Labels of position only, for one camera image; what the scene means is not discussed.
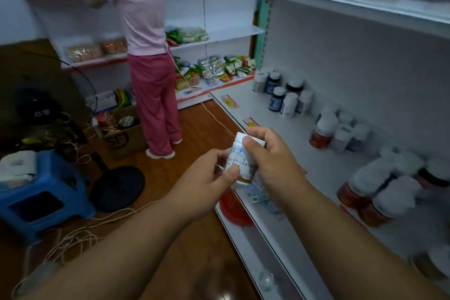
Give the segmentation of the person's left hand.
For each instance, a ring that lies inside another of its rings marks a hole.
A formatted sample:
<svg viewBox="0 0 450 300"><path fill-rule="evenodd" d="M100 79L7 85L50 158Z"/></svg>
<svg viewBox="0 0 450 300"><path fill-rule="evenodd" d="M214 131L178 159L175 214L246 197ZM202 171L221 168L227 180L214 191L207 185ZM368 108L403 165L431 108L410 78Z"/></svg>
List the person's left hand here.
<svg viewBox="0 0 450 300"><path fill-rule="evenodd" d="M211 211L222 195L214 195L214 180L224 171L229 152L211 149L183 173L164 197L166 224L181 230Z"/></svg>

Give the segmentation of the printed cardboard box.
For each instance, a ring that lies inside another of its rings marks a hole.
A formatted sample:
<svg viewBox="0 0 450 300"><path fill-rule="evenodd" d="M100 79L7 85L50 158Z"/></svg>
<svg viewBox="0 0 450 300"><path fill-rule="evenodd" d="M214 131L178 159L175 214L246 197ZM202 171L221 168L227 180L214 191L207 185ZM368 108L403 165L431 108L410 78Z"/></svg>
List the printed cardboard box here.
<svg viewBox="0 0 450 300"><path fill-rule="evenodd" d="M127 115L136 118L136 125L127 130L118 129L117 122ZM145 151L147 148L136 105L100 112L94 116L91 123L109 148L112 157L117 160Z"/></svg>

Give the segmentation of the clear plastic packets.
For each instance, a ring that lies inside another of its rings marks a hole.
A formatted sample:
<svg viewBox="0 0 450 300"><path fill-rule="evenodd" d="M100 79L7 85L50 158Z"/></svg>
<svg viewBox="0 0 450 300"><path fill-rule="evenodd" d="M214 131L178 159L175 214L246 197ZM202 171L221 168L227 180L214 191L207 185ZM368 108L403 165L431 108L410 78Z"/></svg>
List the clear plastic packets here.
<svg viewBox="0 0 450 300"><path fill-rule="evenodd" d="M259 172L256 172L253 176L252 183L244 185L243 188L251 203L263 206L279 221L284 219L284 213L274 204L264 189Z"/></svg>

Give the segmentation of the heap of mixed snack packets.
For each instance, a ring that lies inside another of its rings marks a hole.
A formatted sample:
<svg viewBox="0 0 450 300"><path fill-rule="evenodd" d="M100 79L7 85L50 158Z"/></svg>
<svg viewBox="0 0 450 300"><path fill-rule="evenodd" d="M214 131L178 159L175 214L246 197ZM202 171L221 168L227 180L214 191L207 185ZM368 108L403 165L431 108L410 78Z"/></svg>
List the heap of mixed snack packets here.
<svg viewBox="0 0 450 300"><path fill-rule="evenodd" d="M176 65L175 91L181 92L199 88L200 82L208 87L218 86L218 82L228 83L235 79L244 79L256 74L256 61L248 56L211 55L191 64L174 56Z"/></svg>

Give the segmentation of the pile of beige biscuit packets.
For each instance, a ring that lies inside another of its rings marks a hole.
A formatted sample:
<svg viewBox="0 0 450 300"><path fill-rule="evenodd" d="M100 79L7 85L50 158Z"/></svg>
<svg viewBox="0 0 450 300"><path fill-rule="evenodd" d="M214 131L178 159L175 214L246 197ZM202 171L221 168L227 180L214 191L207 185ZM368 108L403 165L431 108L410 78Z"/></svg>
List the pile of beige biscuit packets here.
<svg viewBox="0 0 450 300"><path fill-rule="evenodd" d="M104 51L99 44L82 44L65 47L64 52L70 63L79 63L104 57Z"/></svg>

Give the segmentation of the stack of colourful cloths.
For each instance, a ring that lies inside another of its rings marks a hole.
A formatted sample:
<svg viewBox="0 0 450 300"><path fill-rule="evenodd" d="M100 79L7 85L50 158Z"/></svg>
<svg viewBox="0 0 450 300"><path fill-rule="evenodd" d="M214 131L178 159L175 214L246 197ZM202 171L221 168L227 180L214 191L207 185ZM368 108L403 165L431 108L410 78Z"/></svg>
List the stack of colourful cloths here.
<svg viewBox="0 0 450 300"><path fill-rule="evenodd" d="M120 88L96 94L89 101L95 113L135 105L132 92Z"/></svg>

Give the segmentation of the person's left forearm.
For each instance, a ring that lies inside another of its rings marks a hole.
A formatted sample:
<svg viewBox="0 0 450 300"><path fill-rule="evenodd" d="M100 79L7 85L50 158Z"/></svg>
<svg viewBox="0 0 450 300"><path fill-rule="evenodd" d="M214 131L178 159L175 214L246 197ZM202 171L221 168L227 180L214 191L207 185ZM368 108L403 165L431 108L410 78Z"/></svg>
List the person's left forearm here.
<svg viewBox="0 0 450 300"><path fill-rule="evenodd" d="M20 300L132 300L150 282L173 240L194 217L165 197L62 267Z"/></svg>

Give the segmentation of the dark bottle with white cap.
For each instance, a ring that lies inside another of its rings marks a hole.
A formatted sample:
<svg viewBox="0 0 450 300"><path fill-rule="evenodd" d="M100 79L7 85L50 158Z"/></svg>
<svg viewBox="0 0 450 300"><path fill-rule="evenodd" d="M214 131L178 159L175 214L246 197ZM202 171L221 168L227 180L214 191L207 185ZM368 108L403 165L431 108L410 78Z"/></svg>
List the dark bottle with white cap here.
<svg viewBox="0 0 450 300"><path fill-rule="evenodd" d="M290 79L286 85L285 89L287 93L295 93L300 96L303 91L304 79Z"/></svg>

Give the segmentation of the white red-edged snack shelving unit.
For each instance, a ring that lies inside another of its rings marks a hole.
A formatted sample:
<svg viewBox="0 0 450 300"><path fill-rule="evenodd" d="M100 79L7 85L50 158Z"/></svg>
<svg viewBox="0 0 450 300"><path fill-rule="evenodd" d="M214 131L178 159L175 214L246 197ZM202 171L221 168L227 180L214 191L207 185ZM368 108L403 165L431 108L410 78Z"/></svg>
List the white red-edged snack shelving unit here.
<svg viewBox="0 0 450 300"><path fill-rule="evenodd" d="M82 0L23 1L32 7L62 61L62 70L71 72L90 107L89 99L96 94L118 88L130 90L126 53L70 63L64 52L65 47L123 37L113 5L94 9ZM209 35L208 41L173 47L173 55L191 64L211 55L248 55L251 37L263 32L253 25L255 4L256 0L166 0L166 27L200 27Z"/></svg>

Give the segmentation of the cluster of white bottles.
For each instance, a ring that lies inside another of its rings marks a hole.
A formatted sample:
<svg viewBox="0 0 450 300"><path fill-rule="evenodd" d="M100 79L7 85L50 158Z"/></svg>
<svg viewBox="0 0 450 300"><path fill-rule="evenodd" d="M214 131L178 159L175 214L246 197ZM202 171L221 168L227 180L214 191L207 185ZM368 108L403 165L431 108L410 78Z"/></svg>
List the cluster of white bottles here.
<svg viewBox="0 0 450 300"><path fill-rule="evenodd" d="M337 125L328 148L335 152L357 152L368 140L372 128L364 123L356 121L354 116L346 111L340 111L335 106L325 106L319 112L316 123L324 115L333 115L337 119Z"/></svg>

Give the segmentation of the white tissue roll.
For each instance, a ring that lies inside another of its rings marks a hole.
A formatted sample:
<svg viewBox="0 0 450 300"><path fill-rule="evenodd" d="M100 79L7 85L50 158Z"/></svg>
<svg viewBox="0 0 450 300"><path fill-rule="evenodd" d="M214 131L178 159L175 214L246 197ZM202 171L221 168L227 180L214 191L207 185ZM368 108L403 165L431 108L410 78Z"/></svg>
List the white tissue roll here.
<svg viewBox="0 0 450 300"><path fill-rule="evenodd" d="M37 175L37 153L18 151L0 159L0 192L19 188Z"/></svg>

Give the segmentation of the person's right hand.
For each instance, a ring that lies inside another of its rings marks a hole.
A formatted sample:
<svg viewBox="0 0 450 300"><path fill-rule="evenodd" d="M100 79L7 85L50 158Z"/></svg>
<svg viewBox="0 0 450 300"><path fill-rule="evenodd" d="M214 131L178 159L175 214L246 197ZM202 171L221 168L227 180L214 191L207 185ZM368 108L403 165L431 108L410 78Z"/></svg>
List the person's right hand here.
<svg viewBox="0 0 450 300"><path fill-rule="evenodd" d="M288 145L268 127L250 127L247 134L265 141L264 148L255 148L255 155L264 188L273 202L287 214L303 213L311 185Z"/></svg>

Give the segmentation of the red plastic container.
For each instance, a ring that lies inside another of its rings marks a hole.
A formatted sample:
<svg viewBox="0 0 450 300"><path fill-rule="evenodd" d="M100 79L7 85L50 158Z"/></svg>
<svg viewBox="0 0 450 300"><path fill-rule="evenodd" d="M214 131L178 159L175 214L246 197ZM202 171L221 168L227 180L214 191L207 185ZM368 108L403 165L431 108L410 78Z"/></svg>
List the red plastic container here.
<svg viewBox="0 0 450 300"><path fill-rule="evenodd" d="M219 200L219 206L223 215L231 223L239 227L249 227L254 224L233 189L225 191Z"/></svg>

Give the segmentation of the small clear plastic cup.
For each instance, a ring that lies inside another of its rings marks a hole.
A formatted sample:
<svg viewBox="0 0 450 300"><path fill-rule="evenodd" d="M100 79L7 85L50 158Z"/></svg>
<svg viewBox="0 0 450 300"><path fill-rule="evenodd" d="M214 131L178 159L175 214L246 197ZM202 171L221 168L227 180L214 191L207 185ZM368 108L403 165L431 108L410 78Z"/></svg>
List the small clear plastic cup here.
<svg viewBox="0 0 450 300"><path fill-rule="evenodd" d="M272 273L262 269L258 276L259 289L262 292L272 292L277 290L276 282Z"/></svg>

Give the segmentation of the small white medicine bottle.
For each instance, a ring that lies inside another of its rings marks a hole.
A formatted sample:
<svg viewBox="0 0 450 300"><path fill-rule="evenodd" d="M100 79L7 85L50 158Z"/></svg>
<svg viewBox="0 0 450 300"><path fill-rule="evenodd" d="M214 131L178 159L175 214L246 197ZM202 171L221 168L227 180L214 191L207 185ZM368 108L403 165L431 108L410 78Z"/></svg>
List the small white medicine bottle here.
<svg viewBox="0 0 450 300"><path fill-rule="evenodd" d="M240 175L237 179L237 183L242 185L251 184L258 169L257 162L253 155L243 146L243 138L246 136L248 135L242 132L236 134L224 167L224 171L227 171L231 166L238 166Z"/></svg>

